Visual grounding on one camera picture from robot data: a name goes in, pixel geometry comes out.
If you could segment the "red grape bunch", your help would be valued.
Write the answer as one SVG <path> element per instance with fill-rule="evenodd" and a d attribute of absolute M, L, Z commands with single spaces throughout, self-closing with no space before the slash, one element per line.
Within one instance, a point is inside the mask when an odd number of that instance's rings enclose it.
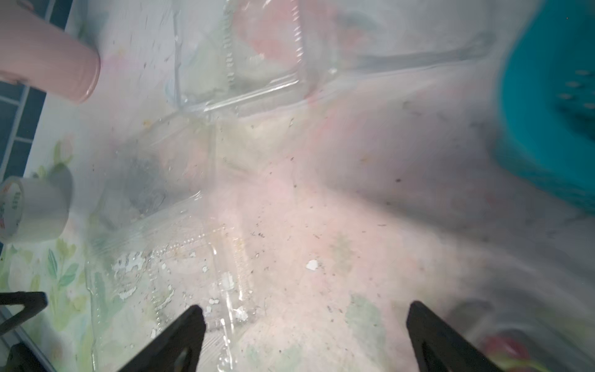
<path fill-rule="evenodd" d="M 488 336 L 482 341 L 480 349 L 503 371 L 549 371 L 530 356 L 525 346 L 508 336 Z"/>

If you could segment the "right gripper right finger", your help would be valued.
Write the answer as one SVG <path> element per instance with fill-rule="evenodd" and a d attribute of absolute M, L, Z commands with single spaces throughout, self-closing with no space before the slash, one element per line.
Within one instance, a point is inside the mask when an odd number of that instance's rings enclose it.
<path fill-rule="evenodd" d="M 420 301 L 410 304 L 406 326 L 421 372 L 500 372 L 500 368 Z"/>

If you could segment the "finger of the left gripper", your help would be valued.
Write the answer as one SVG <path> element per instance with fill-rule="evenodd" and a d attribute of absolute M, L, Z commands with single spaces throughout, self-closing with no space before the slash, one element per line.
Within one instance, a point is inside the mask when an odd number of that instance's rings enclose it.
<path fill-rule="evenodd" d="M 48 298 L 42 291 L 17 291 L 1 293 L 1 306 L 19 305 L 22 308 L 15 315 L 1 322 L 1 336 L 11 332 L 32 319 L 48 306 Z"/>

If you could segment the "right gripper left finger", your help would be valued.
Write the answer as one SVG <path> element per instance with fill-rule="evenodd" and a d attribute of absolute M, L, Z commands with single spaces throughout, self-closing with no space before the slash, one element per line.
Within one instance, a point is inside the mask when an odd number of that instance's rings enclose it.
<path fill-rule="evenodd" d="M 202 308 L 192 305 L 120 371 L 196 371 L 205 334 Z"/>

